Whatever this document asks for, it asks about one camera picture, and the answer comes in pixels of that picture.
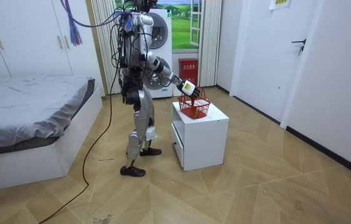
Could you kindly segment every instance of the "yellow label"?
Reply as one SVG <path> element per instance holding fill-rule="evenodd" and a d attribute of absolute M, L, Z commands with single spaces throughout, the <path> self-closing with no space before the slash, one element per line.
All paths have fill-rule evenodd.
<path fill-rule="evenodd" d="M 276 0 L 275 5 L 287 3 L 288 0 Z"/>

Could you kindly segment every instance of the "wooden floor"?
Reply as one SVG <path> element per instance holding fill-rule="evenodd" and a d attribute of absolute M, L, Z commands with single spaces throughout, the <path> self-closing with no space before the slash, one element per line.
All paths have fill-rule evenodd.
<path fill-rule="evenodd" d="M 90 187 L 47 223 L 351 223 L 351 171 L 217 88 L 206 92 L 230 117 L 224 165 L 181 170 L 168 98 L 154 101 L 152 146 L 163 154 L 138 158 L 145 177 L 120 176 L 134 124 L 116 95 L 112 127 L 87 160 Z M 107 100 L 68 176 L 1 189 L 0 223 L 38 223 L 83 189 L 83 158 L 108 115 Z"/>

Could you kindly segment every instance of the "red fire extinguisher box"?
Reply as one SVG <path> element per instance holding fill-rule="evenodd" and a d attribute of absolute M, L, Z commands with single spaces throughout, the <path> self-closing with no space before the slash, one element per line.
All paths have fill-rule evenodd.
<path fill-rule="evenodd" d="M 180 77 L 198 84 L 198 59 L 197 58 L 180 58 Z"/>

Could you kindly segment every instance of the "red plastic basket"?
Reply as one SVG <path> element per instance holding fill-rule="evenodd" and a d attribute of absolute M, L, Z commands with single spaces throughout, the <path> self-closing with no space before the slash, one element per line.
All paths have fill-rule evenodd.
<path fill-rule="evenodd" d="M 210 101 L 205 98 L 204 89 L 199 87 L 199 90 L 200 96 L 196 99 L 192 99 L 185 94 L 178 97 L 181 112 L 192 119 L 205 117 L 207 115 L 208 107 L 210 106 Z"/>

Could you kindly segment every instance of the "robot leg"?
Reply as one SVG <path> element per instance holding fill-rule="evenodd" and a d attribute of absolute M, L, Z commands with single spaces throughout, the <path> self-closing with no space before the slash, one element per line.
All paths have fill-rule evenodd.
<path fill-rule="evenodd" d="M 147 130 L 147 137 L 152 136 L 153 138 L 156 136 L 156 134 L 150 134 L 151 131 L 154 131 L 155 129 L 155 109 L 153 106 L 153 101 L 152 101 L 152 96 L 149 92 L 149 90 L 146 88 L 146 86 L 143 86 L 143 91 L 146 96 L 146 103 L 148 105 L 148 115 L 149 115 L 149 127 Z M 140 156 L 156 156 L 162 153 L 160 149 L 154 149 L 151 147 L 152 139 L 145 138 L 144 141 L 144 148 L 143 150 L 139 153 Z"/>
<path fill-rule="evenodd" d="M 136 129 L 129 134 L 127 145 L 126 165 L 120 169 L 121 175 L 142 177 L 145 170 L 134 167 L 134 162 L 141 151 L 143 142 L 146 139 L 146 131 L 149 126 L 148 95 L 142 90 L 131 90 L 127 95 L 127 104 L 134 105 L 134 124 Z"/>

